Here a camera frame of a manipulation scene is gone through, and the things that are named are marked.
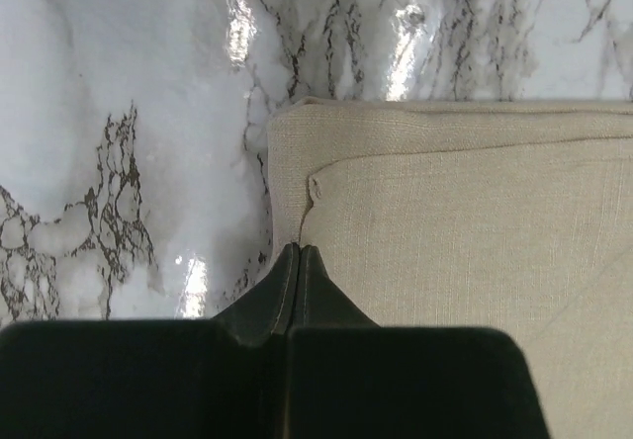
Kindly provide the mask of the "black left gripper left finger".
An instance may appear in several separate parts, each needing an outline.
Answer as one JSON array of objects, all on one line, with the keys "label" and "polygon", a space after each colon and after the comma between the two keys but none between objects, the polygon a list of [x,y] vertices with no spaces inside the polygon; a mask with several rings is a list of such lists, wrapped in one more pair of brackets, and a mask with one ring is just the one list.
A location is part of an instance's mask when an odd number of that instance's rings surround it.
[{"label": "black left gripper left finger", "polygon": [[1,332],[5,438],[273,438],[300,250],[210,319],[22,321]]}]

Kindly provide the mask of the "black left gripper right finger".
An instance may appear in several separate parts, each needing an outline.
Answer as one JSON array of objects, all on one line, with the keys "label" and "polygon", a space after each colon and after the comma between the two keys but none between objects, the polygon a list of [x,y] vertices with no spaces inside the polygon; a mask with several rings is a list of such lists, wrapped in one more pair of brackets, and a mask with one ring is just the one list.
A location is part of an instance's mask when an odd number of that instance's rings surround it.
[{"label": "black left gripper right finger", "polygon": [[284,438],[546,438],[521,349],[488,327],[381,327],[299,251]]}]

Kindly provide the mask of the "beige linen napkin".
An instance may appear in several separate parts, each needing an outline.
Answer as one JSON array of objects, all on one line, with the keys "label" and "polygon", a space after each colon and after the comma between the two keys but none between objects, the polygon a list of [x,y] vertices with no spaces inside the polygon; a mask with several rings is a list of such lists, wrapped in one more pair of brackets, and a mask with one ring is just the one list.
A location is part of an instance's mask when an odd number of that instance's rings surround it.
[{"label": "beige linen napkin", "polygon": [[273,245],[382,325],[527,356],[557,438],[632,434],[632,107],[307,99],[268,125]]}]

